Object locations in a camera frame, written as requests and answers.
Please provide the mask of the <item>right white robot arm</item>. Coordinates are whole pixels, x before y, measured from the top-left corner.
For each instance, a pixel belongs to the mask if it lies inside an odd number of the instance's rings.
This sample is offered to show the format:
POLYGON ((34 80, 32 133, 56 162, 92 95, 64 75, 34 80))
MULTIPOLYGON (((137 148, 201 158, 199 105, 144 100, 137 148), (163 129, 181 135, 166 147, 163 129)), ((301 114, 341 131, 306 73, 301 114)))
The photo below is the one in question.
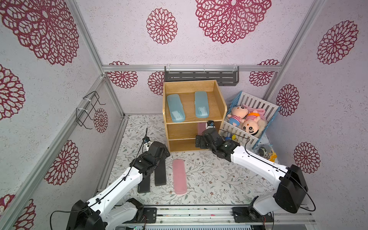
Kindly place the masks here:
POLYGON ((220 159, 238 164, 258 174, 276 190, 263 196, 256 196, 248 206, 250 216, 264 216, 282 209, 296 214, 308 196, 308 187, 301 168, 289 167, 271 162, 251 151, 244 145, 224 139, 214 127, 209 127, 197 135, 195 145, 208 149, 220 159))

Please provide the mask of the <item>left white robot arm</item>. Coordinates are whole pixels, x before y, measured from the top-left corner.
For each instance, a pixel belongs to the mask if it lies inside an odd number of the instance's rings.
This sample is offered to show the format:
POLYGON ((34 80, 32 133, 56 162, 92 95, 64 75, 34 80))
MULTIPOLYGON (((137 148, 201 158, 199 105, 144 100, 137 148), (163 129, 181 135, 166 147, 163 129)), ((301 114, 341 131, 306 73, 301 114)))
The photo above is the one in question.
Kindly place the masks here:
POLYGON ((150 144, 149 150, 134 159, 105 190, 86 202, 79 200, 73 205, 66 229, 114 230, 125 222, 144 222, 144 205, 136 199, 128 199, 118 208, 115 205, 169 156, 166 145, 157 141, 150 144))

